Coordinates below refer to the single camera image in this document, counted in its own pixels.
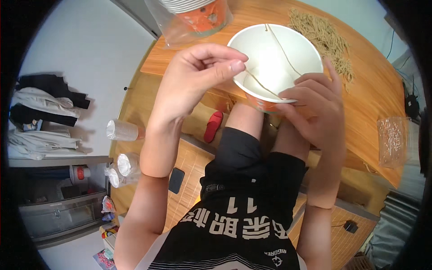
bundle of twine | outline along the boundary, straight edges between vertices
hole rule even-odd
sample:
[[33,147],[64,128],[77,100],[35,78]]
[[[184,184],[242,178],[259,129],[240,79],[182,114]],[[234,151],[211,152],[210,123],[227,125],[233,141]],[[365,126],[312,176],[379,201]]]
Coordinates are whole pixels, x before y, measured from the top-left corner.
[[332,24],[326,19],[309,13],[300,13],[294,8],[291,9],[290,19],[291,24],[288,26],[312,42],[321,56],[329,57],[336,71],[343,75],[347,82],[352,82],[354,72],[351,62],[343,57],[345,51],[349,55],[349,44],[337,33]]

hand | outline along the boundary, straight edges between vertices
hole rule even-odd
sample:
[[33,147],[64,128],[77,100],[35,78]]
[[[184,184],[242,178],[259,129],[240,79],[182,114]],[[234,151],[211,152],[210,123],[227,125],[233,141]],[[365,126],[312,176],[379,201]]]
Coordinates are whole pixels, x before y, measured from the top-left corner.
[[328,58],[324,59],[332,81],[323,73],[303,74],[294,81],[295,86],[279,94],[282,98],[297,99],[308,105],[316,117],[306,120],[295,108],[286,103],[278,109],[291,121],[300,134],[320,148],[323,154],[345,156],[345,115],[341,96],[342,83]]
[[159,123],[192,113],[207,89],[245,70],[248,57],[219,44],[199,44],[178,52],[168,65],[153,107]]

wooden tabletop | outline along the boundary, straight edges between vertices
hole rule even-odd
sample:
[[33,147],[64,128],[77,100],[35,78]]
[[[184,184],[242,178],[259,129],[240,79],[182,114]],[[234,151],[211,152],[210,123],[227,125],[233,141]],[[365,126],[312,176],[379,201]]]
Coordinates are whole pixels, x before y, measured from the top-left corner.
[[[396,170],[378,165],[378,130],[376,121],[390,116],[405,116],[402,82],[392,65],[366,38],[332,15],[294,0],[238,0],[230,1],[233,22],[220,32],[177,49],[164,49],[161,37],[141,72],[163,75],[168,63],[178,50],[198,43],[228,44],[240,30],[261,23],[289,24],[291,8],[328,19],[350,44],[349,59],[353,65],[354,81],[347,83],[349,93],[343,92],[346,117],[346,146],[349,151],[368,163],[373,170],[393,186],[400,182],[402,168]],[[231,95],[245,98],[233,81],[216,86]]]

red slipper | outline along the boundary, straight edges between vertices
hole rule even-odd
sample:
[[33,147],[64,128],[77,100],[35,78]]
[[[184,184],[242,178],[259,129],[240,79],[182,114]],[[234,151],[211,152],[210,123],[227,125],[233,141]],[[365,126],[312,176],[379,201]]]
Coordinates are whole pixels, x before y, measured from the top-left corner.
[[206,132],[204,133],[204,141],[206,143],[211,143],[216,135],[217,129],[222,124],[223,113],[220,111],[215,112],[210,116],[210,119],[207,123]]

black phone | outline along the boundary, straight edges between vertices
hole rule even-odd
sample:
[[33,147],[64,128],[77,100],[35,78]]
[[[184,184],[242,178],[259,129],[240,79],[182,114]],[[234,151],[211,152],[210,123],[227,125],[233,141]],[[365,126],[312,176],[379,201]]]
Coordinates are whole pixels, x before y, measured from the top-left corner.
[[171,177],[169,178],[169,186],[168,189],[178,194],[180,191],[181,184],[183,183],[184,171],[174,168],[171,173]]

